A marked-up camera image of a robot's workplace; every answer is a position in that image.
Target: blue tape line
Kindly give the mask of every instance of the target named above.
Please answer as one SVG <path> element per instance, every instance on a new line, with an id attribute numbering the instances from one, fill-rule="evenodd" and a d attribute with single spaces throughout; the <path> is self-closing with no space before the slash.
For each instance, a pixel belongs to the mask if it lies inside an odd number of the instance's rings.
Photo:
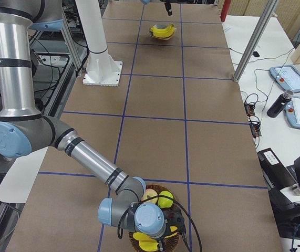
<path id="1" fill-rule="evenodd" d="M 76 176 L 76 177 L 96 177 L 95 175 L 92 174 L 77 174 L 77 173 L 65 173 L 65 172 L 38 172 L 38 174 Z"/>
<path id="2" fill-rule="evenodd" d="M 185 91 L 185 69 L 183 60 L 183 35 L 182 35 L 182 8 L 180 7 L 180 22 L 181 22 L 181 57 L 182 57 L 182 83 L 183 83 L 183 110 L 184 110 L 184 123 L 185 123 L 185 152 L 186 152 L 186 176 L 187 176 L 187 203 L 188 203 L 188 213 L 191 215 L 191 195 L 190 195 L 190 171 L 189 171 L 189 156 L 188 156 L 188 135 L 187 135 L 187 112 L 186 112 L 186 91 Z M 193 251 L 192 247 L 192 224 L 190 220 L 188 221 L 189 228 L 189 247 Z"/>
<path id="3" fill-rule="evenodd" d="M 195 120 L 195 119 L 179 119 L 179 118 L 164 118 L 164 117 L 142 117 L 138 115 L 118 115 L 118 114 L 100 114 L 100 113 L 89 113 L 89 112 L 77 112 L 77 111 L 63 111 L 67 114 L 87 114 L 93 116 L 104 116 L 104 117 L 122 117 L 122 118 L 139 118 L 139 119 L 155 119 L 155 120 L 169 120 L 169 121 L 186 121 L 186 122 L 207 122 L 207 123 L 223 123 L 223 124 L 237 124 L 237 125 L 249 125 L 247 122 L 224 122 L 224 121 L 210 121 L 210 120 Z"/>
<path id="4" fill-rule="evenodd" d="M 103 20 L 122 20 L 122 21 L 143 21 L 143 22 L 166 22 L 165 20 L 147 20 L 147 19 L 123 19 L 123 18 L 102 18 Z M 207 24 L 207 25 L 221 25 L 221 23 L 212 22 L 182 22 L 182 21 L 172 21 L 172 23 L 186 23 L 186 24 Z"/>
<path id="5" fill-rule="evenodd" d="M 111 193 L 111 189 L 109 188 L 107 198 L 110 197 L 110 193 Z M 101 245 L 102 245 L 102 240 L 103 240 L 103 233 L 104 233 L 104 225 L 102 224 L 101 233 L 99 235 L 99 242 L 98 242 L 98 246 L 97 246 L 97 252 L 100 252 L 100 250 L 101 250 Z"/>
<path id="6" fill-rule="evenodd" d="M 149 182 L 162 182 L 162 183 L 172 183 L 172 184 L 187 184 L 185 181 L 175 181 L 175 180 L 153 180 L 150 178 L 143 178 L 145 181 Z"/>
<path id="7" fill-rule="evenodd" d="M 76 177 L 96 177 L 91 174 L 78 174 L 78 173 L 64 173 L 64 172 L 38 172 L 38 174 L 47 175 L 59 175 L 59 176 L 76 176 Z M 238 188 L 252 188 L 252 189 L 267 189 L 266 186 L 254 186 L 254 185 L 234 185 L 234 184 L 219 184 L 219 183 L 204 183 L 204 182 L 187 182 L 177 180 L 157 180 L 151 178 L 144 178 L 145 181 L 150 182 L 163 182 L 172 184 L 190 184 L 190 185 L 206 185 L 206 186 L 220 186 L 220 187 L 238 187 Z"/>
<path id="8" fill-rule="evenodd" d="M 89 113 L 89 112 L 77 112 L 77 111 L 63 111 L 65 114 L 89 114 L 93 116 L 105 116 L 105 117 L 122 117 L 122 115 L 119 114 L 100 114 L 100 113 Z"/>
<path id="9" fill-rule="evenodd" d="M 191 185 L 220 186 L 220 187 L 251 188 L 251 189 L 267 189 L 266 186 L 254 186 L 254 185 L 232 185 L 232 184 L 216 184 L 216 183 L 202 183 L 202 182 L 190 182 L 189 184 L 191 184 Z"/>
<path id="10" fill-rule="evenodd" d="M 221 46 L 180 46 L 180 45 L 164 45 L 164 44 L 145 44 L 145 43 L 129 43 L 129 42 L 107 42 L 107 44 L 121 44 L 121 45 L 141 45 L 141 46 L 173 46 L 173 47 L 195 47 L 195 48 L 213 48 L 213 49 L 228 49 L 228 47 Z"/>

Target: white table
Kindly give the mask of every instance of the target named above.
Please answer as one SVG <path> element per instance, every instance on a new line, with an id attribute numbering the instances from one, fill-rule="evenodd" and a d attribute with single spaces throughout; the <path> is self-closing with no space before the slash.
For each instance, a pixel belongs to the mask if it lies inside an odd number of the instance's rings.
<path id="1" fill-rule="evenodd" d="M 244 52 L 258 19 L 258 17 L 228 16 L 225 23 L 223 23 L 228 46 L 238 52 Z M 290 51 L 292 48 L 293 46 L 278 20 L 271 18 L 255 50 L 260 54 L 260 58 L 275 58 Z M 286 54 L 277 59 L 258 60 L 257 62 L 249 63 L 239 81 L 241 90 L 245 91 L 248 95 L 250 93 L 257 93 L 259 101 L 264 101 L 266 97 L 256 89 L 254 70 L 268 70 L 270 67 L 282 66 L 284 63 L 291 65 L 291 54 L 289 57 Z M 233 63 L 239 63 L 241 56 L 241 54 L 231 51 Z M 258 58 L 252 56 L 250 61 L 256 59 Z M 296 65 L 295 67 L 300 71 L 300 65 Z M 268 71 L 257 71 L 256 74 L 259 89 L 268 94 L 273 79 Z M 256 106 L 255 113 L 260 119 L 262 118 L 262 136 L 260 137 L 260 144 L 257 151 L 272 148 L 281 162 L 285 166 L 288 166 L 293 164 L 293 161 L 300 156 L 300 130 L 291 128 L 283 113 L 276 118 L 270 118 L 266 114 L 268 108 L 282 92 L 284 91 L 275 83 L 263 113 L 262 109 L 265 103 L 258 103 Z M 255 97 L 252 97 L 248 101 L 255 101 L 255 99 Z M 290 201 L 300 201 L 300 196 L 295 196 L 289 188 L 283 189 L 282 192 Z M 284 252 L 288 252 L 291 248 L 291 239 L 282 238 L 281 240 Z M 297 248 L 298 244 L 300 244 L 300 240 L 295 240 L 294 248 Z"/>

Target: table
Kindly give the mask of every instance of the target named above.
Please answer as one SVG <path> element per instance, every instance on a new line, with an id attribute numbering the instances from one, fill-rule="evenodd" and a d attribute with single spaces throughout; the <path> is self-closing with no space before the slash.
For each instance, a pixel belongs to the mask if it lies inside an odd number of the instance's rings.
<path id="1" fill-rule="evenodd" d="M 109 2 L 104 26 L 110 54 L 124 62 L 120 84 L 77 81 L 61 119 L 130 175 L 169 188 L 205 251 L 282 251 L 217 7 L 172 10 L 167 17 L 162 4 Z M 177 33 L 160 43 L 147 33 L 163 22 Z M 96 220 L 109 196 L 49 148 L 7 251 L 131 251 Z M 197 251 L 195 236 L 188 240 Z M 181 243 L 176 251 L 185 251 Z"/>
<path id="2" fill-rule="evenodd" d="M 238 52 L 243 52 L 257 21 L 258 17 L 228 16 L 225 23 L 223 23 L 228 46 Z M 282 66 L 284 63 L 291 65 L 292 61 L 288 55 L 289 53 L 293 53 L 293 51 L 291 51 L 292 48 L 293 46 L 278 20 L 271 18 L 257 45 L 256 51 L 261 55 L 260 58 L 275 58 L 286 52 L 288 52 L 288 54 L 276 59 L 258 60 L 249 63 L 239 81 L 241 90 L 248 94 L 257 93 L 260 96 L 260 101 L 265 100 L 265 96 L 256 89 L 254 70 Z M 239 63 L 241 59 L 241 55 L 234 51 L 231 51 L 231 57 L 233 63 Z M 257 58 L 252 57 L 250 61 L 255 61 L 256 59 Z M 295 67 L 300 71 L 300 65 L 296 65 Z M 257 83 L 262 91 L 269 93 L 273 79 L 267 71 L 258 71 Z M 300 130 L 290 128 L 286 121 L 286 116 L 283 113 L 279 114 L 276 118 L 270 118 L 266 114 L 268 108 L 282 92 L 283 90 L 275 83 L 263 113 L 262 110 L 265 104 L 259 103 L 256 106 L 256 115 L 259 118 L 263 118 L 261 128 L 262 136 L 260 137 L 260 144 L 257 151 L 272 148 L 282 163 L 285 166 L 289 166 L 300 156 Z M 300 196 L 295 196 L 289 188 L 283 189 L 282 192 L 292 202 L 300 201 Z M 300 244 L 300 241 L 296 240 L 294 244 L 296 247 L 297 244 Z M 282 245 L 284 252 L 289 251 L 291 248 L 291 240 L 282 238 Z"/>

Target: metal post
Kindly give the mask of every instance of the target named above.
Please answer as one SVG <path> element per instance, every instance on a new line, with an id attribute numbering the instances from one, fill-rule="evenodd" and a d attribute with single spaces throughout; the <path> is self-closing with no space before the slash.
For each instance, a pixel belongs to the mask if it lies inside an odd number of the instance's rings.
<path id="1" fill-rule="evenodd" d="M 250 59 L 253 51 L 255 50 L 258 41 L 260 41 L 263 31 L 264 31 L 265 27 L 267 26 L 267 24 L 269 23 L 269 20 L 272 16 L 273 12 L 275 11 L 279 1 L 280 0 L 269 0 L 267 2 L 264 12 L 261 15 L 260 19 L 258 20 L 255 30 L 254 30 L 253 34 L 251 35 L 249 43 L 242 55 L 240 63 L 237 66 L 236 72 L 233 76 L 233 80 L 235 82 L 238 82 L 240 77 L 242 76 L 243 71 L 244 71 L 246 65 L 249 63 L 249 59 Z"/>
<path id="2" fill-rule="evenodd" d="M 62 10 L 62 19 L 63 19 L 64 25 L 62 27 L 61 33 L 65 39 L 66 45 L 67 45 L 69 53 L 71 55 L 71 59 L 74 62 L 76 70 L 80 70 L 82 62 L 81 62 L 80 56 L 78 55 L 78 51 L 76 49 L 73 38 L 71 36 L 67 18 L 66 18 L 66 15 L 63 10 Z"/>

